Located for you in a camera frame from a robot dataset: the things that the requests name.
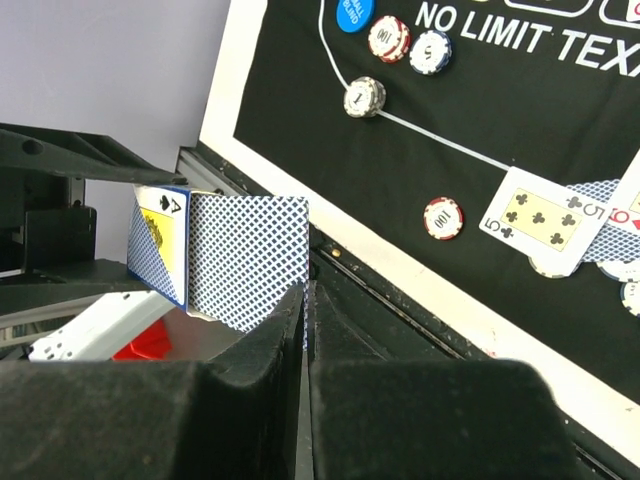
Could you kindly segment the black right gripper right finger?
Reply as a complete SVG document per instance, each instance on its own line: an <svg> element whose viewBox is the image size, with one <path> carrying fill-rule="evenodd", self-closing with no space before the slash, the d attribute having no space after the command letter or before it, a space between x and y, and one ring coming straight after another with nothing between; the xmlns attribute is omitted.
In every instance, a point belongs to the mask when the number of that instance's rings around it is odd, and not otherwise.
<svg viewBox="0 0 640 480"><path fill-rule="evenodd" d="M382 357L329 290L309 301L318 479L594 479L548 385L511 360Z"/></svg>

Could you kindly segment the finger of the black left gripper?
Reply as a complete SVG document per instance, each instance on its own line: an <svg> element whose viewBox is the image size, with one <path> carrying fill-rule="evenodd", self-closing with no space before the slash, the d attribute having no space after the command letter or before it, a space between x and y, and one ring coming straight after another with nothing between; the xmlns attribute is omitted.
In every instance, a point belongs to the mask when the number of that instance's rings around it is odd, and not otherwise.
<svg viewBox="0 0 640 480"><path fill-rule="evenodd" d="M125 264L99 259L1 279L1 315L112 292L146 290Z"/></svg>
<svg viewBox="0 0 640 480"><path fill-rule="evenodd" d="M1 125L1 166L58 176L140 185L185 185L106 135Z"/></svg>

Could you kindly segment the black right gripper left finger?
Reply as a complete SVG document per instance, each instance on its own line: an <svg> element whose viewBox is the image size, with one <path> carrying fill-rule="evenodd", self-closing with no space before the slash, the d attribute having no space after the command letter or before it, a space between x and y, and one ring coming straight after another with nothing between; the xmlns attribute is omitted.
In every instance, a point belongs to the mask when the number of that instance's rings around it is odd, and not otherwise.
<svg viewBox="0 0 640 480"><path fill-rule="evenodd" d="M208 361L1 365L5 479L290 479L304 293Z"/></svg>

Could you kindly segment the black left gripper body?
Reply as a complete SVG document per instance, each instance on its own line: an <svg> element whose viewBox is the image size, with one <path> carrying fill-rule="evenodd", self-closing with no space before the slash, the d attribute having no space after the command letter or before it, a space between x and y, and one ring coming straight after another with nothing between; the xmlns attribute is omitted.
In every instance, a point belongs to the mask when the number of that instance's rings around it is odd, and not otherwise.
<svg viewBox="0 0 640 480"><path fill-rule="evenodd" d="M97 212L85 181L1 170L1 272L31 273L95 258Z"/></svg>

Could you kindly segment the blue back card being drawn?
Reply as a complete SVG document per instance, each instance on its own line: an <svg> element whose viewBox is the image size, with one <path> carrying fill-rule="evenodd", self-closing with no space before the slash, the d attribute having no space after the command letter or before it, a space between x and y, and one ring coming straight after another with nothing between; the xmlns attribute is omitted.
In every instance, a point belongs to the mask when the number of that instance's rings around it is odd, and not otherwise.
<svg viewBox="0 0 640 480"><path fill-rule="evenodd" d="M299 286L308 311L309 203L304 197L190 198L188 312L247 334Z"/></svg>

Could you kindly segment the five of clubs card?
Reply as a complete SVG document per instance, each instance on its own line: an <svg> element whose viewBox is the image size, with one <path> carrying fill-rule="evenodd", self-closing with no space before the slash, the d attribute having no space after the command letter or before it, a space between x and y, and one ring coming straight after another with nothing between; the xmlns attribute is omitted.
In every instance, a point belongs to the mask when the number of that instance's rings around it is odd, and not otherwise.
<svg viewBox="0 0 640 480"><path fill-rule="evenodd" d="M611 208L525 170L511 167L479 228L559 274L574 271Z"/></svg>

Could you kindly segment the blue white chip stack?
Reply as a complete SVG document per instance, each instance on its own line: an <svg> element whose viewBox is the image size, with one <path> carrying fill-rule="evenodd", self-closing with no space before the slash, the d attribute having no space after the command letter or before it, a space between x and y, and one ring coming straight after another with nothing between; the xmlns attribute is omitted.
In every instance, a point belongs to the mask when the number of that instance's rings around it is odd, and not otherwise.
<svg viewBox="0 0 640 480"><path fill-rule="evenodd" d="M620 298L623 307L633 316L640 317L640 282L626 282L621 286Z"/></svg>

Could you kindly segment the grey white 1 chip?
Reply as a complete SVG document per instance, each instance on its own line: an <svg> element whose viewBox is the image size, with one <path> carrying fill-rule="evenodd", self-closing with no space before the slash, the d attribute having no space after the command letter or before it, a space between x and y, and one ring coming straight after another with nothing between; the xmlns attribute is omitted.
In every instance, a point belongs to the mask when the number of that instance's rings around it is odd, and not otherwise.
<svg viewBox="0 0 640 480"><path fill-rule="evenodd" d="M353 80L343 96L345 112L352 118L371 118L379 114L386 103L384 85L369 76Z"/></svg>

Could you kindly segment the blue back card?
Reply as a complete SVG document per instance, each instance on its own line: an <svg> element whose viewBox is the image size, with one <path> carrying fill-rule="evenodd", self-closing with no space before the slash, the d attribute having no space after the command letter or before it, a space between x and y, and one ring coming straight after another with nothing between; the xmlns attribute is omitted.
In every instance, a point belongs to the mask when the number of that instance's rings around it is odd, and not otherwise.
<svg viewBox="0 0 640 480"><path fill-rule="evenodd" d="M607 203L615 191L619 179L567 185L577 193ZM596 235L585 254L583 262L624 261L639 258L639 235L629 233L607 222Z"/></svg>

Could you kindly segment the blue white 5 chip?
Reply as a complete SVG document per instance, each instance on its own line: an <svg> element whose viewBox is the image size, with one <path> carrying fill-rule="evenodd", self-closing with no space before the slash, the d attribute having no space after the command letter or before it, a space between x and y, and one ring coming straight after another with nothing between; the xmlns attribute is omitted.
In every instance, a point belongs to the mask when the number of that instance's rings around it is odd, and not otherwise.
<svg viewBox="0 0 640 480"><path fill-rule="evenodd" d="M441 72L451 57L451 40L446 33L439 30L421 33L409 52L409 62L413 70L427 76Z"/></svg>

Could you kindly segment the blue playing card deck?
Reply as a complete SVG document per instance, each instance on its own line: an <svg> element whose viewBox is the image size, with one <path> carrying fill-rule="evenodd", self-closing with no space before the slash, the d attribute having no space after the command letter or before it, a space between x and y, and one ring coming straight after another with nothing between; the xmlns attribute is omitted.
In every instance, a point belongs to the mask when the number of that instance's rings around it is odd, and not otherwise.
<svg viewBox="0 0 640 480"><path fill-rule="evenodd" d="M174 305L187 307L187 240L190 194L184 188L133 188L127 268Z"/></svg>

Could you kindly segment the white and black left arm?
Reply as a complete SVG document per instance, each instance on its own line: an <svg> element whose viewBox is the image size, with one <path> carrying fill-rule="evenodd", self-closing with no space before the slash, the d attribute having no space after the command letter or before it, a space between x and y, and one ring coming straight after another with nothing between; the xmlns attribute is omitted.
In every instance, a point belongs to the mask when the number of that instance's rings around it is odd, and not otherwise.
<svg viewBox="0 0 640 480"><path fill-rule="evenodd" d="M89 180L182 186L114 139L11 124L1 126L1 327L58 317L60 328L18 337L2 358L108 360L172 306L119 262L95 257L96 209Z"/></svg>

